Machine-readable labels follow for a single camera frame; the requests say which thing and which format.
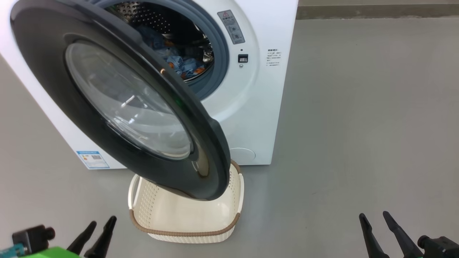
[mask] laundry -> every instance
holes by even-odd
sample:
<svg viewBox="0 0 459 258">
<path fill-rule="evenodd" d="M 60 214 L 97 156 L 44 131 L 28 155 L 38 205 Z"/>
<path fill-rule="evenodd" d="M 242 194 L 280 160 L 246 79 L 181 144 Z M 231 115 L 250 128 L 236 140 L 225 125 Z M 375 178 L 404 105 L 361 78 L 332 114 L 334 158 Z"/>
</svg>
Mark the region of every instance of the laundry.
<svg viewBox="0 0 459 258">
<path fill-rule="evenodd" d="M 189 56 L 182 57 L 180 50 L 154 29 L 139 26 L 137 31 L 142 35 L 145 44 L 159 54 L 181 78 L 189 79 L 205 71 L 201 62 Z M 189 48 L 184 52 L 192 53 Z"/>
</svg>

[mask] blue and white sticker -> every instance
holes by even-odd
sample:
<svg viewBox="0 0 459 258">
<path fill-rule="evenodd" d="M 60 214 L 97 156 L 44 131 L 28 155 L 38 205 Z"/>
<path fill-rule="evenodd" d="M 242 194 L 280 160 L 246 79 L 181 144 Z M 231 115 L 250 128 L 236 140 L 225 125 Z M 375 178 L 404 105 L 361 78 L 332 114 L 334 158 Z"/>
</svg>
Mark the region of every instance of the blue and white sticker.
<svg viewBox="0 0 459 258">
<path fill-rule="evenodd" d="M 110 168 L 98 151 L 77 151 L 77 154 L 89 169 Z"/>
</svg>

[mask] laundry basket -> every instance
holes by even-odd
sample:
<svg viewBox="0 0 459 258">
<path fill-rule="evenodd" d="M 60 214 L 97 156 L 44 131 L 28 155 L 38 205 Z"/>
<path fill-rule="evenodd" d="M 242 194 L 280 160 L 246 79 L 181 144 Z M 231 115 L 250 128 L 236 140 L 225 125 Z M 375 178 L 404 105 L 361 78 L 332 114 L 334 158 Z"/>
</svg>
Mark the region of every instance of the laundry basket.
<svg viewBox="0 0 459 258">
<path fill-rule="evenodd" d="M 233 161 L 228 188 L 213 201 L 176 195 L 138 175 L 128 194 L 129 214 L 139 230 L 158 240 L 190 244 L 226 240 L 239 219 L 243 199 L 244 178 Z"/>
</svg>

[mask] front-loading washing machine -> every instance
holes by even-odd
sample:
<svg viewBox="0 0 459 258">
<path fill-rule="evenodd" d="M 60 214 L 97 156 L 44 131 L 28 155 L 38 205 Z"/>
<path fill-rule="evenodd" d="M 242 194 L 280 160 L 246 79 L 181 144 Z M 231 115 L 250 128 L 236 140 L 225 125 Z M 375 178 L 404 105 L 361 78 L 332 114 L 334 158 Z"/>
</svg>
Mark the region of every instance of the front-loading washing machine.
<svg viewBox="0 0 459 258">
<path fill-rule="evenodd" d="M 240 165 L 270 164 L 296 9 L 297 0 L 6 0 L 0 54 L 89 169 L 142 175 L 158 159 L 219 160 L 227 149 Z"/>
</svg>

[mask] brown basket rim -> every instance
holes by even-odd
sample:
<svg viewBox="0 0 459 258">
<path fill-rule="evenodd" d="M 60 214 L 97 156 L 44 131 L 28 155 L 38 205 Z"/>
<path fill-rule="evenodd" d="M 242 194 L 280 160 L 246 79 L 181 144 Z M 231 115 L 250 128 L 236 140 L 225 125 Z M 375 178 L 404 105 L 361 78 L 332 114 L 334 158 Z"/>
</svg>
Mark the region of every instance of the brown basket rim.
<svg viewBox="0 0 459 258">
<path fill-rule="evenodd" d="M 231 160 L 231 164 L 236 168 L 237 173 L 240 174 L 241 173 L 241 168 L 239 167 L 239 165 L 234 160 Z M 137 222 L 137 220 L 135 219 L 134 210 L 132 210 L 132 209 L 129 210 L 129 217 L 131 218 L 132 223 L 134 224 L 134 226 L 138 230 L 140 230 L 142 232 L 145 232 L 145 233 L 148 233 L 148 234 L 155 234 L 155 235 L 161 235 L 161 236 L 188 236 L 189 237 L 189 236 L 217 236 L 217 235 L 221 235 L 223 233 L 226 233 L 226 232 L 230 231 L 236 225 L 236 223 L 239 220 L 240 216 L 241 216 L 240 213 L 236 213 L 236 216 L 234 217 L 234 220 L 226 228 L 224 228 L 222 230 L 218 230 L 218 231 L 172 232 L 172 231 L 162 231 L 162 230 L 151 230 L 151 229 L 142 227 Z"/>
</svg>

